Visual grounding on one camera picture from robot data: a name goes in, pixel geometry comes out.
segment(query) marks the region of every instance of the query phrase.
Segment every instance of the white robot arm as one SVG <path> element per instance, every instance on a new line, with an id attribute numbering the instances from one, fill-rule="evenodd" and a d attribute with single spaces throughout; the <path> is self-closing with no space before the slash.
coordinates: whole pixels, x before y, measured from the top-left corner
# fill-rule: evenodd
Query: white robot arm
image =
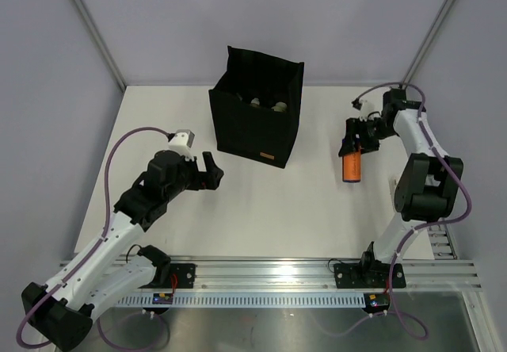
<path id="1" fill-rule="evenodd" d="M 126 294 L 170 281 L 170 257 L 152 246 L 141 247 L 124 267 L 103 275 L 179 193 L 219 187 L 223 171 L 210 152 L 203 153 L 206 171 L 198 171 L 190 152 L 192 132 L 179 130 L 168 138 L 168 150 L 155 154 L 147 170 L 121 195 L 102 233 L 44 285 L 32 282 L 21 294 L 25 321 L 63 352 L 74 349 L 102 313 Z"/>
<path id="2" fill-rule="evenodd" d="M 463 173 L 463 162 L 449 156 L 438 144 L 429 128 L 425 110 L 420 110 L 421 103 L 407 100 L 405 90 L 387 91 L 383 95 L 383 110 L 376 117 L 365 115 L 363 103 L 358 99 L 353 101 L 353 106 L 360 109 L 362 115 L 346 121 L 339 156 L 377 151 L 380 140 L 399 136 L 408 162 L 396 186 L 396 213 L 386 231 L 370 244 L 358 264 L 334 265 L 335 280 L 340 289 L 385 289 L 391 260 L 402 239 L 418 225 L 449 216 L 454 207 L 459 187 L 442 167 L 435 152 L 444 158 L 458 178 Z M 399 257 L 416 237 L 417 230 L 401 243 Z M 404 274 L 397 274 L 401 272 L 402 266 L 396 264 L 394 287 L 405 287 Z"/>

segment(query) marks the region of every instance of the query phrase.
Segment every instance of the black box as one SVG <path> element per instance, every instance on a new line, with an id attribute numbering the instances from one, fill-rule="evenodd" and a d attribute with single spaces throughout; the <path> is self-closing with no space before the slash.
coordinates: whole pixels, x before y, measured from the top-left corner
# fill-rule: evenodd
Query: black box
<path id="1" fill-rule="evenodd" d="M 228 47 L 227 71 L 209 91 L 219 151 L 284 168 L 299 127 L 304 63 Z M 261 106 L 253 107 L 257 98 Z M 287 104 L 285 112 L 271 108 Z"/>

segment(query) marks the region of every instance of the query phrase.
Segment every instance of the orange cylinder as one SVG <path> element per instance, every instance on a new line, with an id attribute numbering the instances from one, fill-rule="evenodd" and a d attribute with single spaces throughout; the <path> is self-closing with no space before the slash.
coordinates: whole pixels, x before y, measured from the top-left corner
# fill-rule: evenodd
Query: orange cylinder
<path id="1" fill-rule="evenodd" d="M 346 183 L 361 181 L 361 151 L 347 154 L 341 158 L 341 178 Z"/>

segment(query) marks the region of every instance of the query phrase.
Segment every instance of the small label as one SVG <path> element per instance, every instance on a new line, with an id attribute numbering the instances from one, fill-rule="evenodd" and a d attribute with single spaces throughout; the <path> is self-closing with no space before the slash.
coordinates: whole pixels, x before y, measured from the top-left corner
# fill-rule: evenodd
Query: small label
<path id="1" fill-rule="evenodd" d="M 268 158 L 268 159 L 271 159 L 271 160 L 275 160 L 275 157 L 270 155 L 270 154 L 266 154 L 264 152 L 261 153 L 261 156 L 264 156 L 265 158 Z"/>
<path id="2" fill-rule="evenodd" d="M 173 294 L 172 293 L 155 293 L 151 304 L 172 304 Z"/>

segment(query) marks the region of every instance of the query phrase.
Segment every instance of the gray wall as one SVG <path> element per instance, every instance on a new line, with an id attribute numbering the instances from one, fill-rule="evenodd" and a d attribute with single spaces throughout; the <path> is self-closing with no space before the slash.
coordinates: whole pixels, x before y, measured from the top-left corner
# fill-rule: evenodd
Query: gray wall
<path id="1" fill-rule="evenodd" d="M 213 84 L 226 46 L 304 61 L 306 84 L 401 78 L 443 0 L 85 0 L 130 85 Z"/>
<path id="2" fill-rule="evenodd" d="M 67 0 L 0 0 L 0 346 L 68 257 L 121 94 Z"/>
<path id="3" fill-rule="evenodd" d="M 428 95 L 433 131 L 449 153 L 464 161 L 463 181 L 474 207 L 452 232 L 460 257 L 477 264 L 505 346 L 506 7 L 507 0 L 459 0 L 416 77 Z"/>

